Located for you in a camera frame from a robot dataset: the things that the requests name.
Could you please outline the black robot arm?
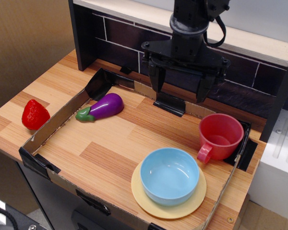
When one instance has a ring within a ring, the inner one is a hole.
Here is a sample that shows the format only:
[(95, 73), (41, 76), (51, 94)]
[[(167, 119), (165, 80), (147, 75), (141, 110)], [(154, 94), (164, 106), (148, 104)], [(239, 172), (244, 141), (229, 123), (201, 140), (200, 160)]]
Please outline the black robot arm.
[(203, 102), (211, 88), (226, 75), (230, 61), (212, 48), (221, 46), (225, 38), (209, 43), (207, 29), (216, 21), (222, 33), (226, 27), (220, 14), (229, 10), (227, 0), (176, 0), (170, 17), (172, 38), (142, 43), (142, 63), (148, 67), (152, 88), (161, 92), (168, 69), (190, 73), (200, 78), (196, 89), (197, 103)]

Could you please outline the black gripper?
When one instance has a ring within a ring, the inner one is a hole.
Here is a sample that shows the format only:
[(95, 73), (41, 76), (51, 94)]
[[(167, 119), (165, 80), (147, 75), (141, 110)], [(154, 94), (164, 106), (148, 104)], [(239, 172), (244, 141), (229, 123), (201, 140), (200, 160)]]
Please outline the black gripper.
[(214, 52), (204, 43), (204, 36), (186, 37), (174, 33), (169, 40), (145, 41), (143, 63), (153, 90), (161, 92), (166, 70), (196, 73), (201, 76), (196, 93), (196, 102), (207, 98), (215, 82), (226, 76), (230, 61)]

